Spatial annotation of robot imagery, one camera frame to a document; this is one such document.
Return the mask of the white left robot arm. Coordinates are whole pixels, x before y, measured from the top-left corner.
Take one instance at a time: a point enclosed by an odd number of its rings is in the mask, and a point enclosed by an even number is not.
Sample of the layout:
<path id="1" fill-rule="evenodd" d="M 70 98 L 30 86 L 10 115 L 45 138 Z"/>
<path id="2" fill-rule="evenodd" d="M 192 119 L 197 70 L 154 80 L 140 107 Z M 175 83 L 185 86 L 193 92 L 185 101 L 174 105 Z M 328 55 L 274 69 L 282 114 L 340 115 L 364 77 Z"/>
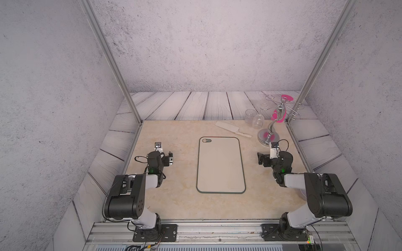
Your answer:
<path id="1" fill-rule="evenodd" d="M 128 222 L 142 233 L 160 234 L 162 226 L 158 214 L 145 206 L 146 190 L 159 188 L 166 175 L 164 168 L 173 164 L 173 153 L 155 150 L 144 158 L 147 165 L 140 174 L 117 175 L 107 193 L 103 206 L 103 217 L 109 222 Z"/>

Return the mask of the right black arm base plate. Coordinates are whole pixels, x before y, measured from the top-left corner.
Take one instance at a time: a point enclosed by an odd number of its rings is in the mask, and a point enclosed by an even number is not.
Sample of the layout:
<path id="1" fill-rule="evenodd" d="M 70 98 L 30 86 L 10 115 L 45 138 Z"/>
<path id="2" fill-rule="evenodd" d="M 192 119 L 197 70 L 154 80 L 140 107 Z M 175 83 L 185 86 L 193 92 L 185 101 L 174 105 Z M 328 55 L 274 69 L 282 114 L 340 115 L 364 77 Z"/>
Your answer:
<path id="1" fill-rule="evenodd" d="M 261 238 L 267 242 L 307 242 L 309 236 L 305 229 L 294 229 L 280 224 L 262 224 Z"/>

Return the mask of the white ceramic knife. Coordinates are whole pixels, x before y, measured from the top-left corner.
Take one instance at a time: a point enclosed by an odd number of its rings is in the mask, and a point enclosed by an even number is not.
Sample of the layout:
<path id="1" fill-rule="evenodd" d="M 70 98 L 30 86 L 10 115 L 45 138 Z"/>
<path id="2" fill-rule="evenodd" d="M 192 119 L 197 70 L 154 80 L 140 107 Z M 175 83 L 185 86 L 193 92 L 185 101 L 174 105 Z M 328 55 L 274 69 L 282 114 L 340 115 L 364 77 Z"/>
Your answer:
<path id="1" fill-rule="evenodd" d="M 230 131 L 230 132 L 232 132 L 232 133 L 234 133 L 234 134 L 237 134 L 237 135 L 239 135 L 239 136 L 243 136 L 243 137 L 246 137 L 246 138 L 252 138 L 252 135 L 240 132 L 240 131 L 239 131 L 239 127 L 234 126 L 234 125 L 232 125 L 232 124 L 225 123 L 225 122 L 221 122 L 221 121 L 217 121 L 217 122 L 215 123 L 215 125 L 218 126 L 218 127 L 220 127 L 220 128 L 222 128 L 222 129 L 225 129 L 225 130 L 227 130 L 227 131 Z"/>

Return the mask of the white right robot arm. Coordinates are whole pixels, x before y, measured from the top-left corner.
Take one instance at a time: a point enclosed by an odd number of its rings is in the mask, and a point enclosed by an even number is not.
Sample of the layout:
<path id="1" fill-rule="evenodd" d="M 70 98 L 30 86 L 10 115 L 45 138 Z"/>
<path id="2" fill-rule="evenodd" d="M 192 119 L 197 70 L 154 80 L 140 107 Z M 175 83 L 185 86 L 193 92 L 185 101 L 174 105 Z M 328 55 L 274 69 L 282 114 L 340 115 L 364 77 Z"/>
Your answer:
<path id="1" fill-rule="evenodd" d="M 351 216 L 352 202 L 336 174 L 293 173 L 293 156 L 280 151 L 273 158 L 258 152 L 258 162 L 273 170 L 273 177 L 281 187 L 305 192 L 306 204 L 292 212 L 282 214 L 278 224 L 263 224 L 265 241 L 307 241 L 306 228 L 326 218 Z"/>

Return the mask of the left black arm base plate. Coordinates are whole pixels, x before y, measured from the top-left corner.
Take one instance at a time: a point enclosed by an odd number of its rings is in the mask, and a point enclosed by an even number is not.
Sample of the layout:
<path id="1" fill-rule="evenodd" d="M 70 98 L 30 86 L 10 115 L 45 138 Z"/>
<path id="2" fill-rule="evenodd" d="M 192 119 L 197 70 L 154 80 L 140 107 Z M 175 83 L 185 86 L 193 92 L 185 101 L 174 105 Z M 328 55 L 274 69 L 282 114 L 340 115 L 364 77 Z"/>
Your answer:
<path id="1" fill-rule="evenodd" d="M 175 242 L 177 233 L 177 224 L 157 224 L 153 229 L 136 227 L 133 242 Z"/>

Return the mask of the white green-rimmed cutting board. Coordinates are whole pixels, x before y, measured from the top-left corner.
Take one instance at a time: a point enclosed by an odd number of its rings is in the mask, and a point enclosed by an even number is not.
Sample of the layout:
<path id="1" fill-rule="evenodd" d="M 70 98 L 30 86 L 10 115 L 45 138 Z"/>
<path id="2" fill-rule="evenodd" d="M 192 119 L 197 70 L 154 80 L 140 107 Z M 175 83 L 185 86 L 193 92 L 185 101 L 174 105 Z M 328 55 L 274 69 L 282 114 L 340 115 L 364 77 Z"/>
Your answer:
<path id="1" fill-rule="evenodd" d="M 196 189 L 200 193 L 245 193 L 246 180 L 238 138 L 200 138 Z"/>

